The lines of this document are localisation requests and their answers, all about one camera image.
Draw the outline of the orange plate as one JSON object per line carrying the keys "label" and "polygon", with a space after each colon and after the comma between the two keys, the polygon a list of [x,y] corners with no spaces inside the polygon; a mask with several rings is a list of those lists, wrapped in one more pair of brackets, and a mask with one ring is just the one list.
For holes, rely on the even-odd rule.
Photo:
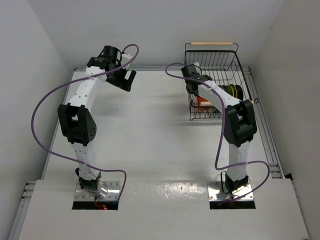
{"label": "orange plate", "polygon": [[212,107],[213,105],[203,97],[197,97],[197,104],[199,106],[199,111],[203,112],[207,109],[207,107]]}

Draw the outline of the green plate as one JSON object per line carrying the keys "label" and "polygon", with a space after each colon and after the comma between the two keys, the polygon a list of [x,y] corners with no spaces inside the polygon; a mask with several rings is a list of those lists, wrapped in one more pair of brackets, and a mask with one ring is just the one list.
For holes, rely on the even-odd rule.
{"label": "green plate", "polygon": [[227,92],[229,95],[231,95],[232,97],[235,96],[234,89],[233,89],[233,87],[232,87],[231,85],[228,84],[228,85],[225,86],[225,88],[226,88],[226,92]]}

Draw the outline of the yellow patterned plate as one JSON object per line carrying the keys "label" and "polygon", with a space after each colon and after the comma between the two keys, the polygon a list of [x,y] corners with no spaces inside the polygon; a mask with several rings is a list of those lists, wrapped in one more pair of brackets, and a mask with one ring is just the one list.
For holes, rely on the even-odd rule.
{"label": "yellow patterned plate", "polygon": [[240,85],[234,85],[234,97],[241,101],[244,99],[244,92]]}

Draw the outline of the black plate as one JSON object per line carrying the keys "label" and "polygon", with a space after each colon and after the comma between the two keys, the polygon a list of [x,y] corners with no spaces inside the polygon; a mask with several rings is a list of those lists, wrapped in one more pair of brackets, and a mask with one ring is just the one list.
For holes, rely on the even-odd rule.
{"label": "black plate", "polygon": [[226,90],[225,90],[224,87],[221,86],[221,85],[218,85],[218,86],[217,86],[217,90],[216,90],[216,91],[218,92],[219,95],[225,95],[225,94],[227,94]]}

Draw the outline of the cream plate with ink painting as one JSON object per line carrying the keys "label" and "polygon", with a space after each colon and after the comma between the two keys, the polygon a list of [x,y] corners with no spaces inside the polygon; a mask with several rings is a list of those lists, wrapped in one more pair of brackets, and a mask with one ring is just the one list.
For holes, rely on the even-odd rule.
{"label": "cream plate with ink painting", "polygon": [[219,112],[214,106],[208,106],[205,108],[204,111],[208,114],[213,114],[213,113]]}

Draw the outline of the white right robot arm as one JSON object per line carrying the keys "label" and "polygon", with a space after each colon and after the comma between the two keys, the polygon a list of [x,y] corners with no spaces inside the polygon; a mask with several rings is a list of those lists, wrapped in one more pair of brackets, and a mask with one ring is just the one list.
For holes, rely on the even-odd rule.
{"label": "white right robot arm", "polygon": [[181,72],[183,77],[192,78],[185,81],[187,91],[205,99],[222,114],[223,136],[229,146],[229,167],[222,189],[231,194],[249,181],[248,150],[257,132],[253,103],[238,97],[235,85],[217,85],[210,76],[201,75],[195,64],[184,66]]}

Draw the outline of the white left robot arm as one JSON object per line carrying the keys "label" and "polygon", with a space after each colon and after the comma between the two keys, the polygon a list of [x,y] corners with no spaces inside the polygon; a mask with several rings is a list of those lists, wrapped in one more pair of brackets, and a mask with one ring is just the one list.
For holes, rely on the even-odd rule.
{"label": "white left robot arm", "polygon": [[95,161],[94,138],[97,125],[91,115],[94,100],[107,82],[119,89],[130,92],[136,71],[126,77],[131,54],[118,48],[106,45],[96,57],[91,57],[85,69],[85,77],[73,97],[58,109],[58,118],[63,136],[71,144],[79,161],[76,175],[81,189],[92,196],[107,192],[103,186],[101,171],[91,168]]}

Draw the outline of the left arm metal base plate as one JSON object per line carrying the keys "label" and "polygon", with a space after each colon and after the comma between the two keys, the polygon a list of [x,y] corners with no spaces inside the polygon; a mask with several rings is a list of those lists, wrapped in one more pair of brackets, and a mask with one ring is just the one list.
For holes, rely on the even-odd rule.
{"label": "left arm metal base plate", "polygon": [[80,184],[77,183],[73,200],[75,202],[93,202],[96,198],[98,202],[113,202],[119,199],[119,195],[119,181],[103,181],[99,183],[98,192],[81,189]]}

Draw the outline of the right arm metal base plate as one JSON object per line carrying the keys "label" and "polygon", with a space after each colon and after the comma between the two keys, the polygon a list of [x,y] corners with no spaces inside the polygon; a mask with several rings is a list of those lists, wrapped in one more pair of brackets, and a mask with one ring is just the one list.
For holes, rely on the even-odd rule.
{"label": "right arm metal base plate", "polygon": [[220,181],[210,181],[207,183],[208,198],[210,202],[220,201],[254,201],[254,195],[252,193],[252,185],[248,182],[247,185],[241,186],[234,190],[232,193],[224,193],[222,190]]}

